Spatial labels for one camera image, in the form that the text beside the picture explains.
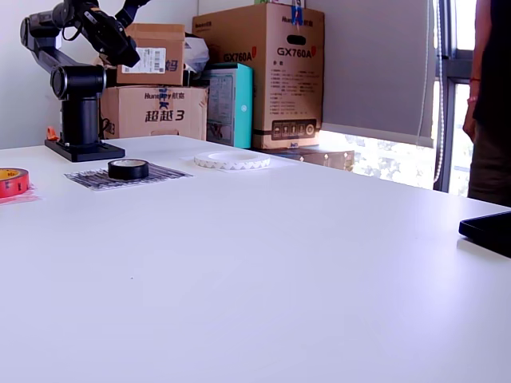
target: robotic arm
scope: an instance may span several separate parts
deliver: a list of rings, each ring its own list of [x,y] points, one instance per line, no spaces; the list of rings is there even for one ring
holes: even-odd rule
[[[106,72],[99,65],[83,65],[56,48],[58,35],[74,26],[110,65],[133,67],[140,57],[125,28],[140,7],[150,0],[126,0],[115,18],[103,12],[98,0],[64,0],[46,12],[32,14],[22,23],[22,44],[51,74],[53,92],[62,100],[61,139],[46,141],[68,160],[82,162],[120,158],[124,150],[98,140],[98,104],[106,87]]]

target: white tape roll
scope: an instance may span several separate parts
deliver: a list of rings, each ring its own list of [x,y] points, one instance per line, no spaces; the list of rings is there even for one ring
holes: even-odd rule
[[[270,157],[254,152],[210,152],[195,157],[202,168],[219,170],[253,170],[270,166]]]

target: black tablet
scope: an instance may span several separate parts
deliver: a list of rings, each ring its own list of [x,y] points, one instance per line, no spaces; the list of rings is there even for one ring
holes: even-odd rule
[[[460,234],[511,258],[511,212],[461,222]]]

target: white wall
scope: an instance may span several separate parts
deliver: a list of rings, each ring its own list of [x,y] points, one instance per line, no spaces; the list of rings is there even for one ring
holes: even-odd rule
[[[199,0],[199,14],[210,14],[240,6],[252,6],[254,0]]]
[[[50,75],[35,62],[19,37],[24,17],[53,9],[59,0],[1,0],[0,23],[0,149],[40,145],[46,126],[59,125],[60,102],[50,87]],[[124,0],[100,0],[101,8],[114,15]],[[185,24],[192,31],[197,0],[152,0],[142,8],[138,22]],[[74,60],[88,63],[97,54],[82,37],[64,41],[62,50]]]

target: window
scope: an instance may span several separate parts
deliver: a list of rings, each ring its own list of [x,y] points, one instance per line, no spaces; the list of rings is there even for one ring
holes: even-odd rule
[[[456,46],[473,50],[475,46],[475,22],[477,0],[456,0]]]
[[[434,87],[432,137],[438,134],[439,86]],[[321,132],[320,144],[340,150],[355,150],[354,172],[363,176],[432,189],[435,173],[435,150],[410,144]]]
[[[470,164],[472,163],[473,144],[463,132],[467,100],[470,94],[468,85],[456,85],[454,106],[453,157],[451,163],[449,193],[467,196],[469,191]]]

